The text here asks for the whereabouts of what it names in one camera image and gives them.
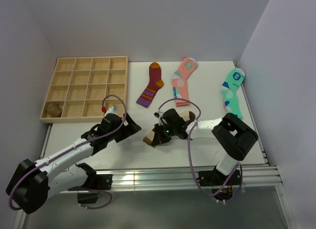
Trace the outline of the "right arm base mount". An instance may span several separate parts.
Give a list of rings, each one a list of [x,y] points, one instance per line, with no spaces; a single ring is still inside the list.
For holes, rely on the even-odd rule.
[[[201,187],[222,186],[228,176],[223,175],[217,170],[198,171],[197,181]],[[226,185],[239,185],[241,182],[240,171],[236,170],[230,177]]]

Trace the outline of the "tan brown ribbed sock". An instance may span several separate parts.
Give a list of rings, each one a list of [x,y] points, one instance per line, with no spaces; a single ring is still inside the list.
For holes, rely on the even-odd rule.
[[[51,117],[60,117],[62,114],[62,109],[55,102],[50,103],[46,107],[47,114]]]

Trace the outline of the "pink patterned sock pair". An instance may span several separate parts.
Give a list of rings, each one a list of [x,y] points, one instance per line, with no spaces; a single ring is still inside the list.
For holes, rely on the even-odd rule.
[[[185,58],[171,76],[173,97],[177,107],[190,105],[187,80],[197,66],[195,59]]]

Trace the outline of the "mint green patterned sock pair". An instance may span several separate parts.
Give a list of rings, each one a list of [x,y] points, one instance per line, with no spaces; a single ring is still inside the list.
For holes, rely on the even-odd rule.
[[[245,73],[240,68],[232,69],[220,87],[223,99],[223,107],[226,113],[232,113],[242,119],[239,107],[237,90],[244,81]]]

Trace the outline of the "aluminium rail frame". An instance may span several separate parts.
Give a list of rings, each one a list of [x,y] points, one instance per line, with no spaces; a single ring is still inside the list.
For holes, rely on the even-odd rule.
[[[197,189],[189,167],[112,171],[109,206],[80,209],[75,193],[55,196],[39,211],[17,213],[16,229],[294,229],[278,169],[243,167],[232,201],[220,204]]]

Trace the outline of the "maroon purple striped sock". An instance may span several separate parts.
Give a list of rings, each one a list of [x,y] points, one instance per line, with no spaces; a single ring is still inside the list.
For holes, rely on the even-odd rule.
[[[137,99],[136,103],[142,107],[148,108],[152,103],[157,92],[164,86],[161,78],[161,67],[157,62],[149,66],[149,83]]]

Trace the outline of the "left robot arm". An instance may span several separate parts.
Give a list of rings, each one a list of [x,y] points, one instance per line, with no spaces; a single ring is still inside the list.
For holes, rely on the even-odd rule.
[[[31,214],[52,196],[69,189],[101,193],[96,171],[80,161],[136,134],[142,128],[126,114],[107,114],[76,141],[59,152],[37,160],[26,159],[17,166],[7,188],[9,207]]]

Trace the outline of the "wooden compartment tray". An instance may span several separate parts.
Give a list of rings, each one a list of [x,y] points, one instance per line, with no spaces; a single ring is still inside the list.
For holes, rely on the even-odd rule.
[[[40,119],[44,123],[99,122],[101,108],[117,105],[124,114],[128,81],[128,57],[58,58]],[[57,103],[60,117],[46,107]]]

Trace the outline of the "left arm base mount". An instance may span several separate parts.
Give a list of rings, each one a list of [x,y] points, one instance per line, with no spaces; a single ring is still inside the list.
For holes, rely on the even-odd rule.
[[[113,200],[113,195],[109,192],[112,182],[112,174],[96,174],[89,177],[83,186],[73,187],[68,191],[77,192],[77,201],[81,207],[101,209]]]

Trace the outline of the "cream brown striped sock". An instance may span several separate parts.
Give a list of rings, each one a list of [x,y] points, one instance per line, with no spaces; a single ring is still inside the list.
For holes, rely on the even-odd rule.
[[[196,115],[192,111],[184,111],[179,114],[180,117],[183,118],[184,121],[188,122],[188,126],[195,120]],[[154,131],[153,129],[144,137],[143,141],[150,145],[152,139],[154,138]]]

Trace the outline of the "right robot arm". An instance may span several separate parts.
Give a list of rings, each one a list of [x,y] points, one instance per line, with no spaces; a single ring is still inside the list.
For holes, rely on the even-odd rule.
[[[257,133],[232,113],[214,120],[197,121],[191,111],[177,113],[175,109],[158,111],[154,116],[159,122],[144,137],[143,141],[152,146],[166,144],[173,136],[182,140],[214,138],[226,154],[216,165],[214,180],[225,184],[231,178],[233,168],[250,152],[258,141]]]

